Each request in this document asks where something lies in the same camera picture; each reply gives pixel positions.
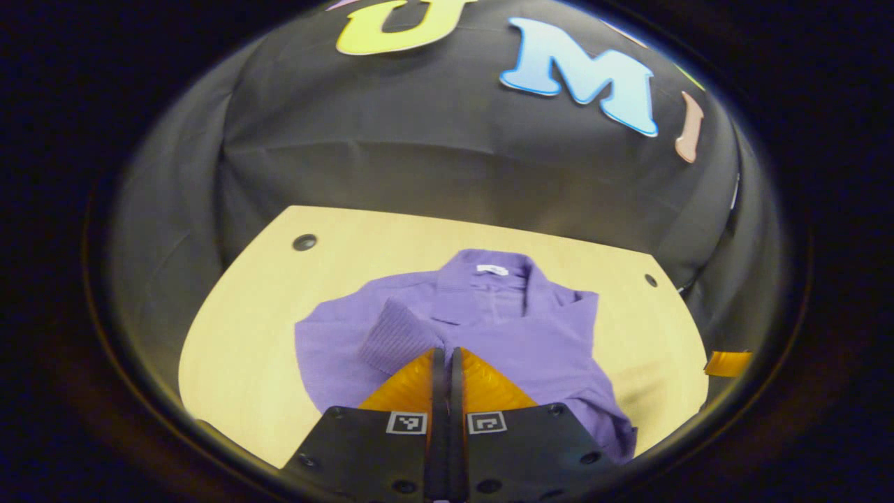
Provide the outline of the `purple knit cardigan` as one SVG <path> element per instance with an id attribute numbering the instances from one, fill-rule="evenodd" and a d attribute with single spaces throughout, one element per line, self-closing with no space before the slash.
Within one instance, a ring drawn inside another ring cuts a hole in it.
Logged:
<path id="1" fill-rule="evenodd" d="M 537 404 L 563 403 L 612 461 L 638 431 L 593 357 L 599 296 L 550 281 L 523 254 L 458 251 L 440 270 L 381 277 L 295 324 L 295 353 L 319 410 L 357 407 L 415 357 L 461 347 Z"/>

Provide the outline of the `black backdrop cloth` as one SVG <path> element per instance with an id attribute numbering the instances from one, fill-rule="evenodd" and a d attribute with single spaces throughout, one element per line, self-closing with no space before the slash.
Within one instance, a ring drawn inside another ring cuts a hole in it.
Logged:
<path id="1" fill-rule="evenodd" d="M 552 0 L 478 0 L 422 47 L 339 53 L 319 8 L 218 61 L 116 178 L 112 317 L 177 388 L 199 305 L 291 205 L 416 214 L 649 254 L 707 351 L 754 351 L 791 285 L 763 150 L 687 63 Z"/>

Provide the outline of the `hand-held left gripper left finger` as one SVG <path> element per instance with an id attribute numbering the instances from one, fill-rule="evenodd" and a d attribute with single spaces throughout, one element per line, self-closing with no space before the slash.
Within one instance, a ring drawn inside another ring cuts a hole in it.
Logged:
<path id="1" fill-rule="evenodd" d="M 357 407 L 329 407 L 282 469 L 331 503 L 435 503 L 448 497 L 445 353 L 398 370 Z"/>

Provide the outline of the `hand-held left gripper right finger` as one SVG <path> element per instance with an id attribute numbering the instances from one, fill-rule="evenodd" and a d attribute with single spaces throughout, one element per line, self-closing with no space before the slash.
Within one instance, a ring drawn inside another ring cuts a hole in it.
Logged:
<path id="1" fill-rule="evenodd" d="M 536 404 L 472 351 L 448 378 L 449 503 L 563 503 L 620 470 L 566 403 Z"/>

